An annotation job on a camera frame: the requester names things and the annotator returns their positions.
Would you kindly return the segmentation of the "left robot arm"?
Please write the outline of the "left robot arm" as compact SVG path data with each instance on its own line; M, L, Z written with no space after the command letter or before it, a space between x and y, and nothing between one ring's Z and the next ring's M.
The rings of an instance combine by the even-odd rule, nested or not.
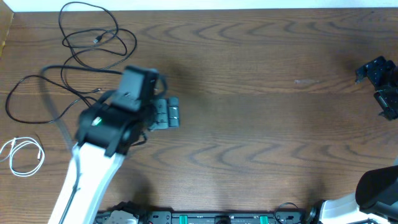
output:
M167 82L154 68L126 66L117 90L81 112L76 144L50 223L93 223L103 196L130 147L145 130L180 126L179 99L165 98Z

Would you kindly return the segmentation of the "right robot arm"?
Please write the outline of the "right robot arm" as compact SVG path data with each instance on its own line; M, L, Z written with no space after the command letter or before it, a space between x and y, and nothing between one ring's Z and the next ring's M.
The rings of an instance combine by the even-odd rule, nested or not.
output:
M397 65L379 56L359 67L356 83L368 78L374 98L388 121L397 119ZM305 223L397 223L397 161L392 166L367 171L356 191L314 205Z

